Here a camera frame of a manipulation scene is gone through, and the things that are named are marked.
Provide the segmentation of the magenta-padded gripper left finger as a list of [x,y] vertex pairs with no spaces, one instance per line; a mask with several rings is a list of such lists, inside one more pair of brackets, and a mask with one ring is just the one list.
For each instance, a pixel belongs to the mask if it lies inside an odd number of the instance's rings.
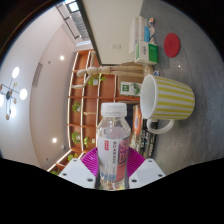
[[81,159],[73,158],[59,176],[78,186],[95,189],[98,176],[97,149],[91,149]]

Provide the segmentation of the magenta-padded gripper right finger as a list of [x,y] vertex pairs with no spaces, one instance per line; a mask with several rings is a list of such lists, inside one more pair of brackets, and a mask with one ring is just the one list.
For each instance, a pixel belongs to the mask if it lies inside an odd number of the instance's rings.
[[128,186],[140,188],[165,177],[164,172],[152,159],[145,159],[136,150],[130,148],[128,156]]

